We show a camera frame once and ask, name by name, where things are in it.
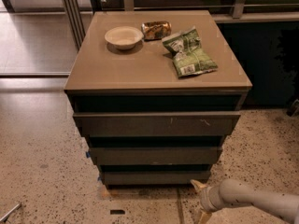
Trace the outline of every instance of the brown can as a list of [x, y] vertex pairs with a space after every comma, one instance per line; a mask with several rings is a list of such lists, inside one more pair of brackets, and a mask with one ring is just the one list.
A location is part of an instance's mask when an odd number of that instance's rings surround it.
[[159, 40], [171, 34], [171, 24], [168, 21], [145, 22], [141, 31], [145, 40]]

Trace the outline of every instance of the terrazzo floor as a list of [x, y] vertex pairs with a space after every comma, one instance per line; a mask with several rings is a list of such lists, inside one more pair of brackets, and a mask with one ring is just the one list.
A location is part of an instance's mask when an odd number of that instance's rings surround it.
[[[65, 19], [50, 18], [55, 19], [67, 30]], [[43, 26], [50, 31], [51, 26]], [[23, 66], [10, 65], [14, 49], [10, 47], [12, 51], [6, 54], [3, 45], [9, 39], [20, 44], [17, 41], [20, 37], [0, 39], [2, 72], [11, 72], [11, 68], [23, 70], [18, 68]], [[70, 52], [61, 62], [65, 67], [53, 66], [54, 70], [69, 69], [75, 59], [72, 53], [76, 52], [68, 39], [72, 39], [70, 35], [60, 41]], [[42, 58], [31, 52], [33, 49], [37, 48], [32, 47], [26, 53], [28, 56], [15, 59], [31, 61], [31, 70], [35, 71], [39, 70], [35, 67]], [[46, 50], [43, 58], [51, 61], [44, 66], [47, 71], [51, 63], [60, 61], [62, 51], [52, 49], [49, 55]], [[88, 147], [72, 120], [72, 108], [63, 91], [65, 82], [65, 78], [0, 79], [0, 217], [21, 202], [21, 208], [7, 223], [197, 223], [199, 200], [192, 186], [107, 190], [97, 180], [98, 170], [86, 158]], [[257, 189], [299, 195], [298, 127], [299, 116], [288, 117], [284, 109], [242, 110], [235, 131], [227, 137], [221, 157], [212, 168], [208, 184], [216, 185], [230, 177]], [[221, 210], [208, 223], [284, 222], [254, 207], [244, 207]]]

